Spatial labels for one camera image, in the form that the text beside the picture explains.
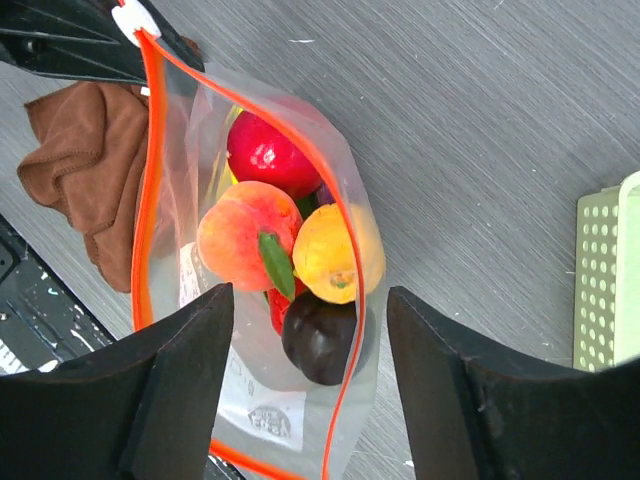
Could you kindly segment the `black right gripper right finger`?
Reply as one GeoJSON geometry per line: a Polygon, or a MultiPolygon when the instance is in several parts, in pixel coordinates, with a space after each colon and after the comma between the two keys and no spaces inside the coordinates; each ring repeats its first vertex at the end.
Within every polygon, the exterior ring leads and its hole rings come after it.
{"type": "Polygon", "coordinates": [[[635,479],[639,364],[588,373],[440,313],[408,289],[387,324],[419,479],[635,479]]]}

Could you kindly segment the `clear zip top bag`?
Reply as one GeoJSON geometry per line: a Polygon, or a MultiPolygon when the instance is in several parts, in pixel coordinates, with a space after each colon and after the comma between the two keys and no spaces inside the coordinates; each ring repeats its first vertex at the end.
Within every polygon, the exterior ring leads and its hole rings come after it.
{"type": "Polygon", "coordinates": [[[343,476],[376,389],[386,261],[351,149],[313,106],[190,67],[140,1],[112,15],[141,51],[149,140],[134,237],[136,329],[225,286],[209,451],[264,478],[343,476]]]}

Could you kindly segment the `orange toy fruit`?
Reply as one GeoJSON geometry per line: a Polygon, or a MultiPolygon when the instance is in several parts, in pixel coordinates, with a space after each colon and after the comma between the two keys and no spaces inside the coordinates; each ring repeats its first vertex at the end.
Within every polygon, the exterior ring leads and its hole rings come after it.
{"type": "MultiPolygon", "coordinates": [[[[358,235],[365,287],[372,292],[385,273],[386,260],[369,209],[351,206],[358,235]]],[[[301,226],[292,253],[299,279],[320,299],[347,304],[356,299],[358,268],[344,218],[336,203],[316,209],[301,226]]]]}

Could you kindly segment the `pale green perforated basket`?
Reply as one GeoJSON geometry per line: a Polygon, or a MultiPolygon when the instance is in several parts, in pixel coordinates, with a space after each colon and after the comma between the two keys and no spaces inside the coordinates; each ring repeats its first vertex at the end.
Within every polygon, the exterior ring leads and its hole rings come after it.
{"type": "Polygon", "coordinates": [[[639,356],[639,174],[577,202],[573,367],[639,356]]]}

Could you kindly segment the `red bell pepper toy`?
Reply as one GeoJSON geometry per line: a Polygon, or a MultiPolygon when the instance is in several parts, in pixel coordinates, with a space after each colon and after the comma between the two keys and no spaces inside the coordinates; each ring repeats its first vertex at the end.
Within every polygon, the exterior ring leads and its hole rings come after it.
{"type": "Polygon", "coordinates": [[[291,301],[283,296],[276,288],[266,292],[266,299],[269,306],[271,325],[274,331],[281,335],[286,312],[291,305],[291,301]]]}

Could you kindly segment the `red apple toy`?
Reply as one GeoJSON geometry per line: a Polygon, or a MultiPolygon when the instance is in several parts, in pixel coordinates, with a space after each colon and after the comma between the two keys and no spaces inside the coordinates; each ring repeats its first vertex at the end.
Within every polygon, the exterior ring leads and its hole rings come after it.
{"type": "Polygon", "coordinates": [[[294,200],[318,189],[322,179],[306,156],[279,130],[242,111],[227,138],[228,164],[238,181],[273,185],[294,200]]]}

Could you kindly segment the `dark purple plum toy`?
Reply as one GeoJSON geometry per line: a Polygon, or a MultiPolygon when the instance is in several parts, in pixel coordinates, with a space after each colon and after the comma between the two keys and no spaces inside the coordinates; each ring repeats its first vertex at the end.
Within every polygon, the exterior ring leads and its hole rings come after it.
{"type": "Polygon", "coordinates": [[[338,385],[343,381],[357,322],[353,302],[328,303],[305,291],[284,314],[284,353],[309,381],[338,385]]]}

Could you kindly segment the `purple eggplant toy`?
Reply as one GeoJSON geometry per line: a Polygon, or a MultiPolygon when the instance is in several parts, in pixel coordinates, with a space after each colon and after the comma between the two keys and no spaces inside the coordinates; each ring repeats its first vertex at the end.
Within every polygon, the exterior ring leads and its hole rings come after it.
{"type": "Polygon", "coordinates": [[[315,191],[315,198],[319,206],[333,204],[335,202],[335,198],[326,183],[322,183],[315,191]]]}

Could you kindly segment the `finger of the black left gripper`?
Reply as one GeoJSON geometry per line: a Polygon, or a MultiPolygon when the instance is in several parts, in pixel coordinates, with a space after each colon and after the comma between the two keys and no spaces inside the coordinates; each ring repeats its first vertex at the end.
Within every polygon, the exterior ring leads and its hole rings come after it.
{"type": "Polygon", "coordinates": [[[161,32],[161,39],[173,53],[188,66],[204,72],[204,63],[197,43],[180,35],[149,0],[144,0],[144,7],[151,14],[161,32]]]}
{"type": "Polygon", "coordinates": [[[111,15],[118,4],[2,0],[1,61],[43,77],[144,85],[140,50],[111,15]]]}

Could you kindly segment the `peach toy fruit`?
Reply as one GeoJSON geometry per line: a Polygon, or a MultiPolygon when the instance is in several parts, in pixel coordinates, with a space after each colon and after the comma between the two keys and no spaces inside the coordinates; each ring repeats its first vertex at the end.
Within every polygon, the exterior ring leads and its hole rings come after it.
{"type": "Polygon", "coordinates": [[[260,255],[260,235],[277,236],[290,255],[302,223],[296,203],[283,190],[242,181],[229,187],[203,216],[196,245],[204,266],[220,280],[241,291],[266,291],[274,283],[260,255]]]}

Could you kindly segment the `yellow banana toy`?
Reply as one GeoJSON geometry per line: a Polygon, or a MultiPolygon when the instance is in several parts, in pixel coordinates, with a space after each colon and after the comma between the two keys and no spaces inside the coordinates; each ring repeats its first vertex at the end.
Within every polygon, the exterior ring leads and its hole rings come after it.
{"type": "Polygon", "coordinates": [[[213,195],[214,200],[218,200],[218,198],[222,195],[222,193],[229,187],[232,183],[231,173],[228,167],[228,136],[231,127],[233,126],[235,120],[239,116],[240,113],[243,112],[243,109],[237,105],[234,105],[229,112],[227,113],[225,120],[223,122],[223,133],[222,142],[220,146],[220,151],[216,156],[216,172],[214,177],[212,178],[211,185],[211,193],[213,195]]]}

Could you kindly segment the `green leafy vegetable toy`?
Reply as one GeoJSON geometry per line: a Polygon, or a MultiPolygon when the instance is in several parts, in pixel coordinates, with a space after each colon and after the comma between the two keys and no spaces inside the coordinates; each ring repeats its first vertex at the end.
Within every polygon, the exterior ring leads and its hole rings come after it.
{"type": "Polygon", "coordinates": [[[299,198],[295,203],[303,220],[306,220],[320,206],[315,193],[299,198]]]}

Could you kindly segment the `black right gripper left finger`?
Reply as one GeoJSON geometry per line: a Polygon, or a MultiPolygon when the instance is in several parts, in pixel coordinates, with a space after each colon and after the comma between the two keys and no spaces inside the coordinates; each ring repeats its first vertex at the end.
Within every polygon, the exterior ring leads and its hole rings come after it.
{"type": "Polygon", "coordinates": [[[5,479],[201,479],[234,324],[218,285],[107,347],[1,380],[5,479]]]}

